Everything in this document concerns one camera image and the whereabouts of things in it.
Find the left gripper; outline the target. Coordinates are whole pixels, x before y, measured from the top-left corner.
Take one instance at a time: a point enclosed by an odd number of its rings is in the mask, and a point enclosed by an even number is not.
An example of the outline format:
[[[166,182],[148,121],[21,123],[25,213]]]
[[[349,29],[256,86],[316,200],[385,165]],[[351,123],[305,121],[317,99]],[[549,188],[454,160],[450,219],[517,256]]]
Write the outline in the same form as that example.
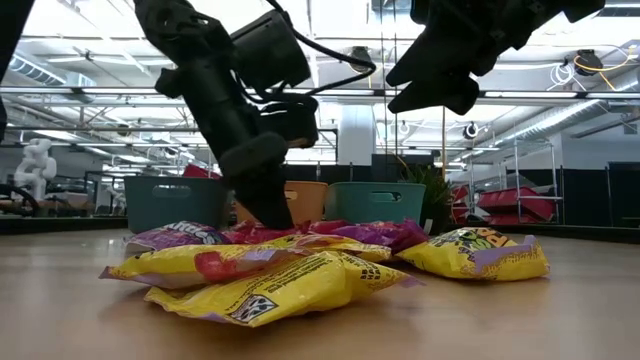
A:
[[[309,77],[297,44],[164,44],[159,50],[176,65],[162,69],[155,89],[182,98],[212,150],[236,199],[270,229],[294,227],[281,169],[291,148],[318,140],[309,95],[272,92]]]

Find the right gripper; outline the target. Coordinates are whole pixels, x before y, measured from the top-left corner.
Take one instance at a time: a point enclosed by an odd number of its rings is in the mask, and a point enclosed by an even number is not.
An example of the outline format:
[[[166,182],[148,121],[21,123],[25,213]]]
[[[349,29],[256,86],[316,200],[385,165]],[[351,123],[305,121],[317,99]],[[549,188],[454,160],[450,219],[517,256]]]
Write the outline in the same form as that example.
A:
[[[444,106],[466,114],[479,95],[470,72],[484,75],[506,50],[522,48],[540,26],[562,13],[574,23],[604,0],[417,0],[411,18],[423,32],[386,75],[409,83],[388,104],[394,113]]]

